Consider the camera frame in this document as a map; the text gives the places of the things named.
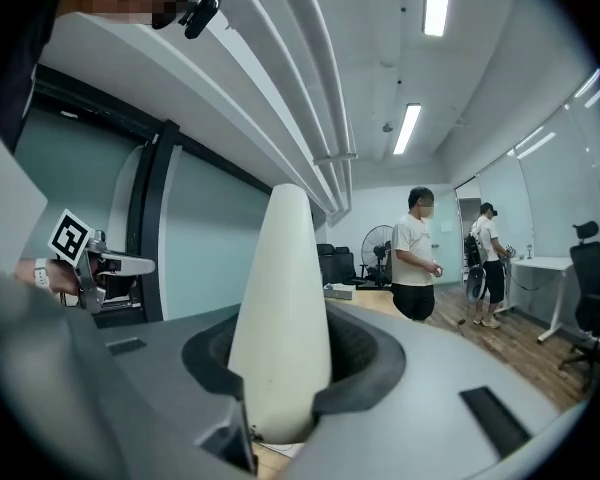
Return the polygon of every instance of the ceiling light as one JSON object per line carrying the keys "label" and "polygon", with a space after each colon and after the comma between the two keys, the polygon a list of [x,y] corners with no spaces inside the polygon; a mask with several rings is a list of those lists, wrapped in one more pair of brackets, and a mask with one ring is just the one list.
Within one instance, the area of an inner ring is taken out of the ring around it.
{"label": "ceiling light", "polygon": [[540,139],[538,142],[536,142],[533,146],[531,146],[529,149],[527,149],[526,151],[524,151],[523,153],[520,153],[518,155],[518,160],[523,159],[525,156],[527,156],[530,153],[533,153],[536,149],[538,149],[539,147],[541,147],[543,144],[546,144],[547,142],[549,142],[551,139],[553,139],[556,136],[555,133],[551,132],[549,135],[547,135],[546,137]]}
{"label": "ceiling light", "polygon": [[404,122],[400,129],[400,135],[398,136],[398,142],[396,143],[396,149],[393,150],[394,155],[401,155],[407,148],[407,143],[411,138],[413,129],[416,126],[416,121],[422,110],[422,105],[407,105],[407,111],[404,114]]}
{"label": "ceiling light", "polygon": [[516,146],[517,148],[521,148],[522,146],[524,146],[528,141],[530,141],[531,139],[533,139],[538,133],[540,133],[542,130],[544,130],[544,126],[541,126],[540,128],[538,128],[535,132],[533,132],[531,135],[529,135],[526,139],[524,139],[522,142],[520,142],[520,144],[518,144]]}
{"label": "ceiling light", "polygon": [[587,92],[589,90],[589,88],[595,83],[595,81],[598,78],[600,78],[600,68],[596,69],[595,73],[593,73],[593,75],[591,75],[591,77],[589,78],[589,80],[587,80],[584,83],[584,85],[582,87],[580,87],[580,89],[578,89],[578,92],[576,93],[576,98],[579,98],[585,92]]}
{"label": "ceiling light", "polygon": [[593,105],[599,99],[600,99],[600,89],[598,89],[598,92],[595,93],[593,96],[591,96],[591,99],[584,104],[584,108],[589,108],[591,105]]}
{"label": "ceiling light", "polygon": [[449,0],[426,0],[424,33],[428,36],[442,36],[447,21]]}

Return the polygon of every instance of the man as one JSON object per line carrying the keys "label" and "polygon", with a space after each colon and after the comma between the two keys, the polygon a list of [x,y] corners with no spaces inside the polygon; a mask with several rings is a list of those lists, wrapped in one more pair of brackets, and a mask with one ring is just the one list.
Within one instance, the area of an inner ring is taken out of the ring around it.
{"label": "man", "polygon": [[[57,17],[72,12],[151,23],[152,13],[172,12],[187,0],[0,0],[0,137],[14,152],[27,120],[35,68]],[[35,260],[21,260],[15,276],[34,284]],[[48,260],[49,289],[75,294],[77,279],[68,263]]]}
{"label": "man", "polygon": [[[510,257],[507,250],[498,241],[498,230],[496,223],[493,222],[493,217],[496,215],[498,215],[498,212],[493,209],[491,203],[482,204],[480,206],[480,217],[471,229],[471,233],[478,242],[480,259],[483,262],[482,266],[485,271],[485,286],[480,299],[476,302],[476,316],[473,323],[476,325],[482,324],[491,329],[500,327],[500,322],[493,317],[493,314],[498,304],[504,299],[504,272],[498,255],[505,258]],[[487,290],[489,291],[489,311],[485,317],[482,312],[482,305]]]}
{"label": "man", "polygon": [[393,303],[411,320],[423,322],[433,312],[433,276],[443,269],[433,261],[431,233],[423,220],[433,211],[433,192],[425,187],[409,194],[409,213],[393,228],[391,266]]}

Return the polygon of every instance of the glass door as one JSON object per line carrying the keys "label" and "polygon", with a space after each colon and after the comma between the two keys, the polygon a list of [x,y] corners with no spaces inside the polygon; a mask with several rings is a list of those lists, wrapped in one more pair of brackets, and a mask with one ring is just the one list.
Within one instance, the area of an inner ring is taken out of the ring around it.
{"label": "glass door", "polygon": [[429,221],[433,257],[444,268],[434,284],[459,283],[462,280],[462,226],[455,191],[437,195],[433,218]]}

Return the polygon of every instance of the box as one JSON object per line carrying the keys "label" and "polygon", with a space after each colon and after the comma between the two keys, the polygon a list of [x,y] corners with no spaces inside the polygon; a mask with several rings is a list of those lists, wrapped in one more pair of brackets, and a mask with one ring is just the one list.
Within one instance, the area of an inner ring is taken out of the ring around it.
{"label": "box", "polygon": [[327,284],[324,287],[324,296],[332,299],[353,300],[356,291],[355,286],[346,284]]}

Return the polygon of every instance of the white watch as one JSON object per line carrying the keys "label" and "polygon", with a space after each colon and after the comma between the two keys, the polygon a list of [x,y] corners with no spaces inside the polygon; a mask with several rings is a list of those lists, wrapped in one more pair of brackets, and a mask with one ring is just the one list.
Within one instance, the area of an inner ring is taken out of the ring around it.
{"label": "white watch", "polygon": [[33,277],[38,288],[49,290],[49,275],[47,274],[47,259],[38,258],[33,269]]}

